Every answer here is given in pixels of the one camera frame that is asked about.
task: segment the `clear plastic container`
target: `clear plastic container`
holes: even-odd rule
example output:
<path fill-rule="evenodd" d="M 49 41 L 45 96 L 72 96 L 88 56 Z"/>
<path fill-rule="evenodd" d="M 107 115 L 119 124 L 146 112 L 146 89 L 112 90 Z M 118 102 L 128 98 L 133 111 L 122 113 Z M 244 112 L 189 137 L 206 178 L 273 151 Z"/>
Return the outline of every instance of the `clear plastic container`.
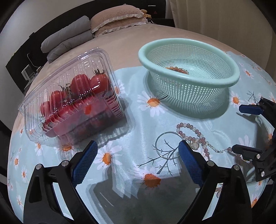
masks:
<path fill-rule="evenodd" d="M 19 111 L 29 139 L 76 144 L 124 116 L 108 54 L 92 49 L 67 62 L 35 87 Z"/>

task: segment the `gray pillow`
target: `gray pillow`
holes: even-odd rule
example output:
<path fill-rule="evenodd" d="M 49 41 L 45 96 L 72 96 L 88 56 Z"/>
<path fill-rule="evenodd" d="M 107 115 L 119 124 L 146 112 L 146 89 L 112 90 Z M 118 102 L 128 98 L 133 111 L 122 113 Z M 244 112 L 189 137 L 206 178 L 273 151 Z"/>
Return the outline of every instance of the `gray pillow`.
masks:
<path fill-rule="evenodd" d="M 69 38 L 68 40 L 63 41 L 57 47 L 49 52 L 47 55 L 47 60 L 49 63 L 52 63 L 59 56 L 63 55 L 65 52 L 71 50 L 74 47 L 77 47 L 87 41 L 90 41 L 94 38 L 94 35 L 91 33 L 91 30 L 85 31 L 77 36 Z"/>
<path fill-rule="evenodd" d="M 50 52 L 61 42 L 89 29 L 90 20 L 86 15 L 84 15 L 83 17 L 77 19 L 75 22 L 72 22 L 70 25 L 47 37 L 41 44 L 41 50 L 43 53 Z"/>

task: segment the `bead necklace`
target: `bead necklace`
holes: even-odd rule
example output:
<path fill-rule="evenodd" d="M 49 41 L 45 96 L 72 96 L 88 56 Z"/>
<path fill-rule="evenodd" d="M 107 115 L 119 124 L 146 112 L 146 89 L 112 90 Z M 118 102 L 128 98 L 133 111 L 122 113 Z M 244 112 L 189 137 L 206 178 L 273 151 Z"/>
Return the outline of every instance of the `bead necklace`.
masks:
<path fill-rule="evenodd" d="M 198 138 L 195 138 L 195 137 L 191 137 L 191 136 L 186 136 L 185 133 L 183 133 L 182 131 L 180 131 L 180 128 L 182 127 L 186 127 L 186 128 L 189 128 L 191 129 L 192 131 L 195 132 L 195 134 L 197 134 Z M 216 153 L 224 153 L 226 152 L 227 150 L 232 150 L 231 147 L 228 147 L 227 149 L 224 149 L 224 150 L 217 150 L 214 146 L 212 146 L 208 141 L 206 141 L 205 137 L 203 136 L 203 134 L 198 130 L 196 129 L 196 127 L 194 127 L 193 125 L 189 124 L 189 123 L 180 123 L 176 126 L 176 132 L 178 134 L 180 134 L 182 136 L 182 138 L 184 140 L 189 140 L 190 141 L 190 144 L 189 146 L 193 149 L 193 150 L 198 150 L 199 148 L 199 144 L 201 143 L 202 145 L 202 148 L 203 148 L 203 151 L 205 153 L 205 156 L 208 157 L 208 160 L 210 160 L 210 153 L 208 152 L 208 149 L 207 149 L 207 146 L 210 147 L 211 149 L 213 149 Z"/>

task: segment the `light blue tablecloth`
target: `light blue tablecloth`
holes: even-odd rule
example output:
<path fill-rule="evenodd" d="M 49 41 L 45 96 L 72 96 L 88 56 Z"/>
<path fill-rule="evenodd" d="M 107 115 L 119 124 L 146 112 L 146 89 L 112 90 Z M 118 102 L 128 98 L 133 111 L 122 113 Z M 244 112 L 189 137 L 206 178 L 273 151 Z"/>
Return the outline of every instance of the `light blue tablecloth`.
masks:
<path fill-rule="evenodd" d="M 240 104 L 256 103 L 260 96 L 276 102 L 276 84 L 250 59 L 231 52 L 228 54 L 240 67 L 239 82 L 226 89 L 215 105 L 197 114 L 171 105 L 144 67 L 115 72 L 126 119 L 116 126 L 117 137 L 112 134 L 114 127 L 111 127 L 106 130 L 105 138 L 90 138 L 98 141 L 99 152 L 83 183 L 76 187 L 99 223 L 177 223 L 184 215 L 199 187 L 192 182 L 180 159 L 167 161 L 158 158 L 153 146 L 161 133 L 176 131 L 180 122 L 195 126 L 219 150 L 234 144 L 265 147 L 273 127 L 262 116 L 241 114 L 238 107 Z M 181 130 L 195 137 L 192 130 Z M 35 165 L 56 166 L 64 159 L 71 159 L 76 152 L 84 149 L 90 139 L 80 145 L 53 148 L 31 142 L 25 131 L 13 134 L 8 190 L 14 212 L 20 220 L 23 220 L 25 195 Z M 176 135 L 165 134 L 157 146 L 170 151 L 178 146 L 180 140 Z M 218 166 L 239 164 L 242 167 L 253 206 L 267 180 L 255 182 L 253 165 L 243 161 L 240 155 L 216 153 L 211 149 L 209 152 L 211 160 Z M 58 185 L 54 184 L 54 188 L 62 212 L 71 217 Z M 221 185 L 218 184 L 205 218 L 212 215 L 220 190 Z"/>

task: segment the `blue gripper pad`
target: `blue gripper pad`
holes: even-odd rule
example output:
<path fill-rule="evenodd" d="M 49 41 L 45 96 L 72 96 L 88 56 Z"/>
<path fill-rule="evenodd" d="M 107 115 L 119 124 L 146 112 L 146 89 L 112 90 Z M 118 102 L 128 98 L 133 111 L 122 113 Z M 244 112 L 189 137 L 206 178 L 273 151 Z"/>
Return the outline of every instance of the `blue gripper pad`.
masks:
<path fill-rule="evenodd" d="M 239 111 L 243 114 L 254 114 L 254 115 L 260 115 L 264 112 L 263 109 L 257 105 L 240 105 Z"/>
<path fill-rule="evenodd" d="M 202 187 L 204 183 L 202 180 L 203 167 L 198 164 L 197 160 L 193 156 L 193 154 L 196 155 L 195 153 L 198 152 L 192 152 L 192 149 L 189 149 L 188 147 L 189 145 L 187 143 L 185 144 L 184 141 L 181 141 L 178 145 L 179 155 L 184 162 L 193 182 Z"/>
<path fill-rule="evenodd" d="M 98 145 L 93 142 L 89 148 L 84 152 L 79 162 L 72 171 L 72 184 L 74 187 L 77 184 L 81 184 L 85 178 L 91 164 L 93 163 L 96 155 L 98 153 Z"/>

